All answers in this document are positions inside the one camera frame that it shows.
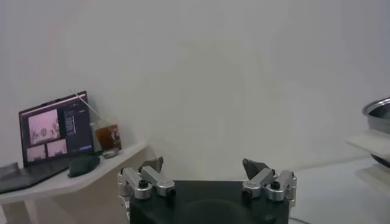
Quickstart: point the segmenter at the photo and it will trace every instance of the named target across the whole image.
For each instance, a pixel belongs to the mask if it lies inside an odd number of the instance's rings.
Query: stainless steel pot
[[[390,134],[390,97],[374,101],[363,108],[371,129]]]

